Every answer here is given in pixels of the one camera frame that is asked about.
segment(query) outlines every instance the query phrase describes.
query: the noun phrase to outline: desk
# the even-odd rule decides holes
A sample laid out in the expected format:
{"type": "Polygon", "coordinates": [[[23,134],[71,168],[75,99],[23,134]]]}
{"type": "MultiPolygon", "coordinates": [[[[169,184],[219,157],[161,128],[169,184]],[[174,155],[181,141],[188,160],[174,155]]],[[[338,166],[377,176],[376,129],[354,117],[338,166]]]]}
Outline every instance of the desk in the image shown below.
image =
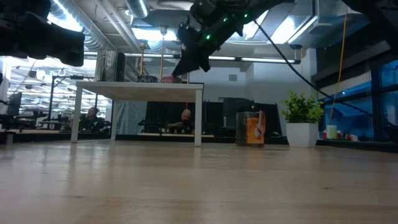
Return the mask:
{"type": "MultiPolygon", "coordinates": [[[[139,133],[138,135],[140,136],[165,136],[165,137],[194,137],[194,134],[168,134],[168,133],[162,133],[160,135],[159,133],[139,133]]],[[[212,134],[202,134],[202,138],[213,138],[214,135],[212,134]]]]}
{"type": "Polygon", "coordinates": [[[21,132],[19,129],[10,129],[9,131],[11,132],[15,132],[16,134],[20,134],[20,133],[35,133],[35,134],[54,134],[54,133],[59,133],[59,130],[48,130],[48,129],[22,129],[21,132]]]}
{"type": "Polygon", "coordinates": [[[202,84],[133,83],[133,82],[76,82],[75,112],[73,114],[72,142],[78,141],[78,128],[83,89],[113,100],[111,140],[116,138],[116,123],[120,100],[195,102],[195,147],[201,147],[201,119],[203,102],[202,84]]]}

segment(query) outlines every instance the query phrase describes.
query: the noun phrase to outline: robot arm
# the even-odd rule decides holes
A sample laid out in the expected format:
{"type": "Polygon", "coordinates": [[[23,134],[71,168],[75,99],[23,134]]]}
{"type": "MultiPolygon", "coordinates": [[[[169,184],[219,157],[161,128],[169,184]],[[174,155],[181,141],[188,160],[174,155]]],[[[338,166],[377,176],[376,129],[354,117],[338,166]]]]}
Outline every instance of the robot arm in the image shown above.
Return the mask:
{"type": "MultiPolygon", "coordinates": [[[[377,6],[377,0],[343,0],[349,7],[366,15],[383,38],[398,53],[398,30],[377,6]]],[[[181,23],[177,37],[185,46],[182,58],[172,75],[177,76],[202,68],[210,69],[208,56],[219,50],[235,32],[243,35],[243,25],[257,19],[263,12],[283,2],[294,0],[195,0],[190,14],[202,25],[197,31],[189,22],[181,23]]]]}

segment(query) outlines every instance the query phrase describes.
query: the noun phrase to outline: white flower pot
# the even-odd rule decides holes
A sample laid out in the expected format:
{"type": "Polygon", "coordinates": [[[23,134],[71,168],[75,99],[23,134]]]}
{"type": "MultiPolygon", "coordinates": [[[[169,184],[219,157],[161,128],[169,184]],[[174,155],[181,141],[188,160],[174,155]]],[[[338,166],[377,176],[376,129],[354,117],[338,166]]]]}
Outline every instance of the white flower pot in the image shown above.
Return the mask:
{"type": "Polygon", "coordinates": [[[286,134],[291,147],[314,148],[319,136],[318,123],[287,123],[286,134]]]}

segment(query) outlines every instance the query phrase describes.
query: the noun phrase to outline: table leg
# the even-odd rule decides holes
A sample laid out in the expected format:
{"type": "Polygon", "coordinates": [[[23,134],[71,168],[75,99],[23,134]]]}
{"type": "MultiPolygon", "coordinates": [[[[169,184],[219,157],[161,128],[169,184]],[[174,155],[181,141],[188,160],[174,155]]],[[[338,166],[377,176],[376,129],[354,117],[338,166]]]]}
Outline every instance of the table leg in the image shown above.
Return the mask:
{"type": "Polygon", "coordinates": [[[83,93],[83,89],[81,87],[77,87],[76,99],[75,99],[75,111],[73,112],[72,137],[71,137],[72,143],[77,143],[77,137],[79,134],[79,121],[80,121],[81,94],[82,93],[83,93]]]}
{"type": "Polygon", "coordinates": [[[118,124],[119,101],[113,100],[111,140],[116,139],[116,125],[118,124]]]}
{"type": "Polygon", "coordinates": [[[197,90],[195,100],[195,147],[201,147],[201,107],[203,90],[197,90]]]}

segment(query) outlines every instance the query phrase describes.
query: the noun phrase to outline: green plant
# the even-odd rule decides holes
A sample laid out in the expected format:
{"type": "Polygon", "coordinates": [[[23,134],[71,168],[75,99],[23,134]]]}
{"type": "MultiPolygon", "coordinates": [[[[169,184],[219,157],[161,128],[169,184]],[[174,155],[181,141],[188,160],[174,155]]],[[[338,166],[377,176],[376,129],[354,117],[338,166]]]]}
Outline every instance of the green plant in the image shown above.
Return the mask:
{"type": "Polygon", "coordinates": [[[304,93],[298,95],[290,90],[289,98],[281,101],[287,106],[286,110],[282,110],[282,114],[289,123],[317,123],[321,119],[323,102],[317,102],[316,93],[306,98],[304,93]]]}

